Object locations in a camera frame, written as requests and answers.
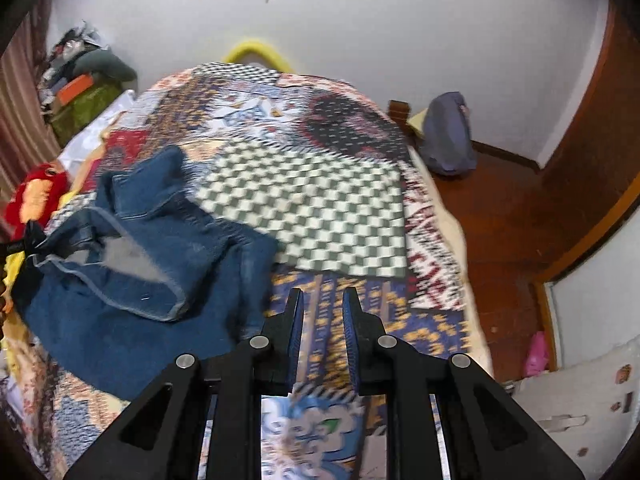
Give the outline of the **blue denim jacket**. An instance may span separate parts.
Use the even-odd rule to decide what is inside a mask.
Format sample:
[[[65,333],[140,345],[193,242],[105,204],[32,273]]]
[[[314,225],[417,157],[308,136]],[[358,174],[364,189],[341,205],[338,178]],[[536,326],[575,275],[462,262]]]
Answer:
[[[50,356],[134,399],[176,356],[231,351],[262,327],[277,241],[186,194],[183,151],[104,174],[96,197],[30,252],[16,310]]]

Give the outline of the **pink slipper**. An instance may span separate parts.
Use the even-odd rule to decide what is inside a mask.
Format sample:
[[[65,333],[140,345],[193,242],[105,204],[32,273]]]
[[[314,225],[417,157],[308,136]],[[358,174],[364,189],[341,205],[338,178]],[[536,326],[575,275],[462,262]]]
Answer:
[[[549,363],[546,336],[542,330],[533,334],[523,367],[525,377],[535,377],[544,372]]]

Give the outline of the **white cardboard box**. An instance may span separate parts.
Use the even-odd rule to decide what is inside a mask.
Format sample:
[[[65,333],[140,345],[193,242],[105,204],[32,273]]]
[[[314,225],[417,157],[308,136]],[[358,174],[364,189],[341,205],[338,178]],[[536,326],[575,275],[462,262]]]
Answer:
[[[587,479],[612,466],[639,422],[639,339],[516,384],[513,399]]]

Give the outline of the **yellow blanket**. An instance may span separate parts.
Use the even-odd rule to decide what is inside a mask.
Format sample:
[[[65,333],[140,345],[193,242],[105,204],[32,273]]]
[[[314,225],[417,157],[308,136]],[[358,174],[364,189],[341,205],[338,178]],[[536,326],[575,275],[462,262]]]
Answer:
[[[58,200],[53,199],[53,195],[46,193],[47,198],[36,196],[35,193],[25,192],[24,200],[17,209],[18,226],[25,233],[29,221],[41,223],[46,226],[52,216],[55,216],[75,195],[76,191],[70,191],[58,196]],[[22,322],[18,319],[14,311],[13,302],[10,296],[11,287],[15,282],[18,271],[24,261],[24,252],[17,252],[9,255],[4,264],[3,286],[4,292],[2,300],[4,305],[1,308],[1,338],[10,337],[18,339],[25,331]]]

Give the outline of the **red plush toy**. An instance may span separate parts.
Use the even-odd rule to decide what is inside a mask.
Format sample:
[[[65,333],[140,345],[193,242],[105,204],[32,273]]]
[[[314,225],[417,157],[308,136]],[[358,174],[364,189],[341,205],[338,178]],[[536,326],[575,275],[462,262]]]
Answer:
[[[17,187],[3,213],[11,240],[23,236],[29,221],[44,228],[69,188],[66,171],[59,162],[46,162],[33,169]]]

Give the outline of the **grey blue backpack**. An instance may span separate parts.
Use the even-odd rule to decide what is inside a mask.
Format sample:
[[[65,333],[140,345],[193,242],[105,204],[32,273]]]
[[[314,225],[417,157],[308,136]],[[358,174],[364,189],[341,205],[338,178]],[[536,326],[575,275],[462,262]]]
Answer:
[[[476,168],[468,111],[457,91],[441,94],[427,107],[418,153],[435,174],[457,177]]]

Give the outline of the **brown wooden door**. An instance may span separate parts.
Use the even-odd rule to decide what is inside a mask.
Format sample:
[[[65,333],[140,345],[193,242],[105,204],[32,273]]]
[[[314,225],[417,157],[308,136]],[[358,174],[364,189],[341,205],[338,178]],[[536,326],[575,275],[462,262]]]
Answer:
[[[608,10],[596,69],[570,128],[541,171],[546,268],[586,236],[639,173],[639,37]]]

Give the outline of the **patchwork bed quilt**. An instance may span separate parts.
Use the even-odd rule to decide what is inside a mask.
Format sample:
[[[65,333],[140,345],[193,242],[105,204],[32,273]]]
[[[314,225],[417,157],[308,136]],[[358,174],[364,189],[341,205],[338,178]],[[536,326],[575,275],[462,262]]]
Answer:
[[[104,174],[168,146],[183,151],[192,202],[277,241],[262,325],[292,289],[304,296],[293,390],[262,399],[262,474],[384,478],[386,406],[350,383],[344,291],[356,289],[363,309],[416,350],[491,364],[462,229],[423,162],[350,84],[207,63],[160,80],[122,114],[44,236],[94,200]],[[131,400],[64,370],[13,307],[25,331],[2,348],[21,391],[20,436],[40,474],[59,479]]]

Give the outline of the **striped red gold curtain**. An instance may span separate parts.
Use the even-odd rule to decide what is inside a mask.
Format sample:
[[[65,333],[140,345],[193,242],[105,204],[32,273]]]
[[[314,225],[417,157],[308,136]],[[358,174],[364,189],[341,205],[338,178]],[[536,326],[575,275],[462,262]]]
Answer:
[[[37,84],[47,61],[51,0],[38,0],[1,55],[1,205],[60,144],[41,115]]]

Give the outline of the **orange shoe box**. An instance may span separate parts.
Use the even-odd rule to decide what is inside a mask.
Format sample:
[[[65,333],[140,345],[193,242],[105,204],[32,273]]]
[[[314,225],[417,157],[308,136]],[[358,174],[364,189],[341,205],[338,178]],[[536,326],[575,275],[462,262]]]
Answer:
[[[91,74],[82,74],[70,81],[56,94],[55,99],[62,105],[66,105],[76,99],[82,92],[94,85]]]

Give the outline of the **yellow headboard cushion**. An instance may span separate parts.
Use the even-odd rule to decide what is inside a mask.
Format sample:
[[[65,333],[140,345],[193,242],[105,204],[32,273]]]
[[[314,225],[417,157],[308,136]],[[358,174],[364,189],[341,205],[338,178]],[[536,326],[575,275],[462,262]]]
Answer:
[[[295,73],[291,64],[274,47],[256,39],[244,39],[238,42],[224,56],[222,62],[239,63],[248,56],[261,58],[269,67],[281,73]]]

